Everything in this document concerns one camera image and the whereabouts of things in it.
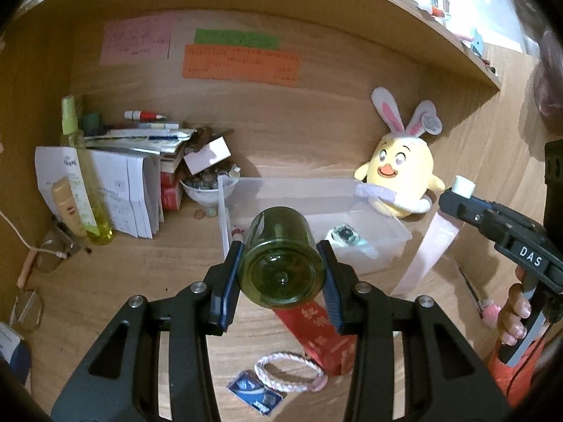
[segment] bunny ear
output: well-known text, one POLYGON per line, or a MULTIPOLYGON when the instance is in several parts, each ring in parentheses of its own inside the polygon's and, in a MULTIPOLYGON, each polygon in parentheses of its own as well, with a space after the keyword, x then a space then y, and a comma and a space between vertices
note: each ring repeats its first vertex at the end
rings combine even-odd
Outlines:
POLYGON ((381 118, 392 132, 404 132, 405 127, 399 115, 399 109, 391 92, 378 87, 372 92, 372 102, 381 118))
POLYGON ((436 115, 436 107, 430 100, 424 100, 417 106, 415 112, 413 113, 413 118, 410 119, 409 125, 406 126, 405 132, 410 136, 414 136, 415 138, 421 137, 422 134, 426 131, 426 129, 422 125, 422 117, 425 114, 431 116, 436 115))

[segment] white cap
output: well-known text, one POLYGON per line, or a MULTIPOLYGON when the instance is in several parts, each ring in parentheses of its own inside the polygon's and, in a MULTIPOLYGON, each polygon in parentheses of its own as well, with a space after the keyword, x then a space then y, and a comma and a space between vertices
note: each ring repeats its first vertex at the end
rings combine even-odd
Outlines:
POLYGON ((475 184, 472 183, 469 179, 464 178, 463 176, 456 176, 454 185, 451 188, 451 191, 461 195, 465 198, 471 198, 473 195, 473 191, 475 190, 475 184))

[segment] blue card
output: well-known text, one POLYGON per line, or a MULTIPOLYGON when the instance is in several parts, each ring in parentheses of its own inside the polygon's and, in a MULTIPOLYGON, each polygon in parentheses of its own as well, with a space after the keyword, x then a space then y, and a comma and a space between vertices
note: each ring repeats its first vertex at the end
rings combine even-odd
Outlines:
POLYGON ((240 373, 227 389, 265 416, 269 416, 284 399, 281 393, 262 384, 251 371, 240 373))

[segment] orange sleeve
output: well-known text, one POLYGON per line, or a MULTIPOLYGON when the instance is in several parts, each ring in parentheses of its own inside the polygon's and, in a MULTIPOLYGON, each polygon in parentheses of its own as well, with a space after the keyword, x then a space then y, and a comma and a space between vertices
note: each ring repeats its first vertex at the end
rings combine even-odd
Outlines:
POLYGON ((531 378, 534 374, 534 370, 536 369, 536 363, 538 362, 538 359, 545 345, 545 341, 543 339, 541 339, 540 341, 541 343, 539 345, 537 341, 531 343, 530 347, 528 347, 528 349, 520 359, 518 365, 514 366, 514 368, 510 368, 510 366, 505 365, 499 360, 498 348, 500 346, 500 340, 496 340, 491 359, 489 359, 488 368, 489 372, 492 374, 494 380, 496 381, 496 384, 500 387, 502 393, 505 394, 506 398, 508 399, 508 403, 512 407, 517 406, 530 390, 531 378), (528 357, 530 357, 530 360, 528 360, 528 362, 524 366, 524 363, 526 362, 528 357), (510 385, 510 382, 520 369, 522 370, 519 372, 516 380, 512 385, 510 385))

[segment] white bowl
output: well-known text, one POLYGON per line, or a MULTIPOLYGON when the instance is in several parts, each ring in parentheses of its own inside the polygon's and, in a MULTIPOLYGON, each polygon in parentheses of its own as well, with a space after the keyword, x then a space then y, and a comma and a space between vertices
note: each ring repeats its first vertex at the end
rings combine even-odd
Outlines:
MULTIPOLYGON (((228 178, 227 181, 223 182, 223 193, 224 197, 228 197, 232 194, 235 189, 236 183, 239 178, 228 178)), ((199 203, 201 206, 217 206, 219 203, 219 189, 196 189, 195 187, 190 187, 180 181, 184 191, 192 200, 199 203)))

